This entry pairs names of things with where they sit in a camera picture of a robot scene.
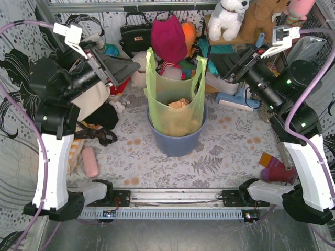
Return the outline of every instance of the shelf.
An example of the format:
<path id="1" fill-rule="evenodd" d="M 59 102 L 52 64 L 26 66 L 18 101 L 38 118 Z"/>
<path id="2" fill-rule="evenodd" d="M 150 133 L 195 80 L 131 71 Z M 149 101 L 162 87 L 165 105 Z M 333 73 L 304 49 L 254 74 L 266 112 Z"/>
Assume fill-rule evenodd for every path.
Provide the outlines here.
<path id="1" fill-rule="evenodd" d="M 221 44 L 244 44 L 244 43 L 251 43 L 251 44 L 255 44 L 257 42 L 257 39 L 258 39 L 258 36 L 259 34 L 261 33 L 260 29 L 257 29 L 255 34 L 254 34 L 254 37 L 253 39 L 251 40 L 244 40 L 242 39 L 241 37 L 241 30 L 239 32 L 239 34 L 237 35 L 236 38 L 234 38 L 233 40 L 231 41 L 226 41 L 225 39 L 223 39 L 222 37 L 222 33 L 224 32 L 224 30 L 221 30 L 221 37 L 219 40 L 217 41 L 211 41 L 211 39 L 209 38 L 208 36 L 208 23 L 209 23 L 209 20 L 210 20 L 210 16 L 211 15 L 205 15 L 205 24 L 206 24 L 206 31 L 207 31 L 207 39 L 209 41 L 209 45 L 221 45 Z"/>

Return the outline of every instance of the trash can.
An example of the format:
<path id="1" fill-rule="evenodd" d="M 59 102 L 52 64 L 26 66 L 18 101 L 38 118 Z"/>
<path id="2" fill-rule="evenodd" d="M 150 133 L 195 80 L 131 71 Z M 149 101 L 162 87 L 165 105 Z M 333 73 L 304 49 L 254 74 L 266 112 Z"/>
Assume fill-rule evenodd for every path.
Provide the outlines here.
<path id="1" fill-rule="evenodd" d="M 203 125 L 200 129 L 184 137 L 171 137 L 158 132 L 149 119 L 149 109 L 147 111 L 147 122 L 153 132 L 157 147 L 168 157 L 181 157 L 189 154 L 197 145 L 201 131 L 208 121 L 208 109 L 205 105 Z"/>

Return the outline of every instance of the maroon cloth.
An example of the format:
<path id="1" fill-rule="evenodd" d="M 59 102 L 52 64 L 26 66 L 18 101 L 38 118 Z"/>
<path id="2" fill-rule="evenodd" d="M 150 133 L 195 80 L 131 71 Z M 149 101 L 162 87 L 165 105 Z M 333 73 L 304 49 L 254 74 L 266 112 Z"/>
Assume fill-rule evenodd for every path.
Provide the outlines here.
<path id="1" fill-rule="evenodd" d="M 167 21 L 153 21 L 151 45 L 155 53 L 163 60 L 178 63 L 187 55 L 185 34 L 176 15 Z"/>

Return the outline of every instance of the clear plastic bag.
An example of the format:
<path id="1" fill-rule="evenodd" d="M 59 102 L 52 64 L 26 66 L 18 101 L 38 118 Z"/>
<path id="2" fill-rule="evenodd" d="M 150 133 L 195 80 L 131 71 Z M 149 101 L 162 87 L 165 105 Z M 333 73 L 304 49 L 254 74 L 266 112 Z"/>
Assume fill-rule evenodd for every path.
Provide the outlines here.
<path id="1" fill-rule="evenodd" d="M 189 80 L 170 80 L 160 76 L 155 69 L 152 49 L 147 50 L 146 81 L 144 89 L 149 103 L 149 117 L 153 127 L 168 136 L 190 135 L 202 126 L 205 106 L 205 73 L 207 59 L 197 57 L 196 74 Z M 184 108 L 174 109 L 169 103 L 186 98 Z"/>

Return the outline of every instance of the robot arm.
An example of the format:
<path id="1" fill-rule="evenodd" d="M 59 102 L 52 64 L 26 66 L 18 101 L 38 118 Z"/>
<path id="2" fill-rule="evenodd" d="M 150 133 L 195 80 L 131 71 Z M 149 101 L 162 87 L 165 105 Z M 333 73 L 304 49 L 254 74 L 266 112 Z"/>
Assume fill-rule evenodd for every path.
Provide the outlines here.
<path id="1" fill-rule="evenodd" d="M 113 199 L 112 184 L 103 180 L 95 180 L 80 189 L 67 189 L 69 151 L 77 122 L 106 101 L 109 86 L 119 86 L 140 65 L 132 60 L 106 56 L 94 46 L 84 51 L 80 46 L 82 29 L 77 26 L 68 28 L 55 24 L 54 32 L 64 35 L 65 43 L 71 48 L 66 52 L 68 65 L 81 57 L 80 63 L 72 69 L 64 69 L 60 66 L 62 62 L 59 64 L 51 58 L 39 59 L 30 68 L 29 86 L 41 99 L 35 121 L 48 152 L 49 168 L 45 177 L 43 155 L 40 154 L 36 193 L 32 202 L 24 206 L 24 213 L 35 215 L 43 186 L 46 186 L 46 199 L 40 215 L 65 221 L 76 219 L 87 204 Z"/>
<path id="2" fill-rule="evenodd" d="M 311 62 L 297 60 L 284 69 L 280 76 L 275 77 L 263 62 L 263 58 L 291 47 L 292 39 L 300 36 L 299 29 L 275 27 L 274 47 L 268 50 L 249 47 L 238 54 L 213 54 L 209 58 L 214 62 L 222 79 L 232 83 L 245 81 L 267 105 L 269 111 L 274 113 L 270 118 L 271 126 L 288 149 L 301 183 L 294 187 L 279 186 L 253 179 L 241 185 L 242 188 L 247 187 L 244 192 L 255 201 L 262 200 L 283 207 L 297 221 L 325 224 L 332 219 L 330 209 L 335 204 L 321 164 L 310 145 L 288 134 L 284 128 L 291 107 L 316 76 L 317 69 Z M 303 103 L 295 113 L 290 128 L 310 139 L 326 159 L 321 126 L 312 108 Z"/>

